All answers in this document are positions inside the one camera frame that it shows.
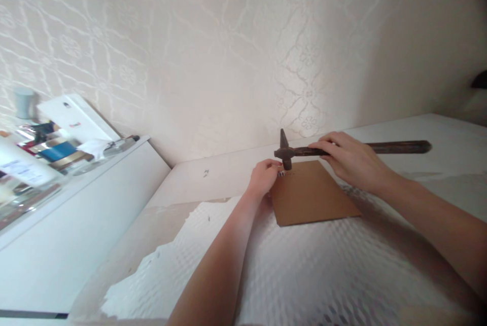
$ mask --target white box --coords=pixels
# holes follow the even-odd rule
[[[37,108],[81,143],[95,138],[120,140],[113,128],[79,94],[63,95],[38,104]]]

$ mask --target claw hammer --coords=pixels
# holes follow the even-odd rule
[[[431,150],[431,144],[426,140],[418,141],[395,141],[395,142],[374,142],[366,143],[375,151],[376,154],[424,154]],[[283,161],[284,170],[291,170],[293,164],[291,158],[295,156],[324,156],[329,155],[320,149],[310,149],[307,147],[289,147],[288,139],[281,128],[281,147],[274,151],[274,156]]]

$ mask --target hammer handle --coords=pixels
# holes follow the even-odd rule
[[[366,143],[375,151],[376,154],[424,154],[431,150],[428,141],[396,141],[396,142],[374,142]],[[295,148],[295,156],[324,156],[329,155],[320,149],[310,149],[307,147]]]

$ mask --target patterned wallpaper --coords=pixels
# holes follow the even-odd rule
[[[79,93],[170,164],[431,111],[486,68],[484,0],[0,0],[12,87]]]

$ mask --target cardboard sheet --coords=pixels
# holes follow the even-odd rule
[[[362,215],[319,161],[293,163],[270,192],[281,227]]]

